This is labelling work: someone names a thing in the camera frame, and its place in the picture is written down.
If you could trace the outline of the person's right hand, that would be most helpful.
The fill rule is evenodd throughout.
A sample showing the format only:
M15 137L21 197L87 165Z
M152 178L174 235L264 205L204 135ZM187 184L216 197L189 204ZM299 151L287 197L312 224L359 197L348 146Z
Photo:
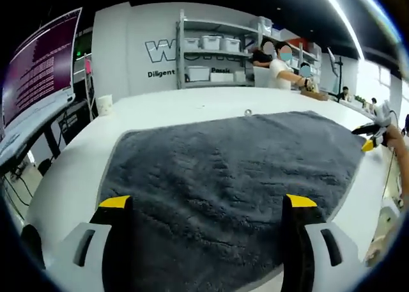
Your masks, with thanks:
M401 135L400 130L394 126L393 124L390 124L387 128L386 131L383 135L383 143L385 146L389 148L395 148L398 149L398 147L401 145L403 140L403 137Z

